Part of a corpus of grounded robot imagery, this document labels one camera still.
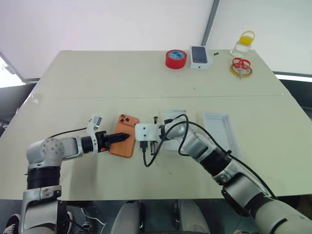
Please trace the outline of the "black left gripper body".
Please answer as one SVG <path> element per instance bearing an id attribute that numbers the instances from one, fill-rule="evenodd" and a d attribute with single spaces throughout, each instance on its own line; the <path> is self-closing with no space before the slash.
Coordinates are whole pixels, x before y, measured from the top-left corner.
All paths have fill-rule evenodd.
<path id="1" fill-rule="evenodd" d="M 104 152 L 109 150 L 108 137 L 106 131 L 96 132 L 96 139 L 98 152 Z"/>

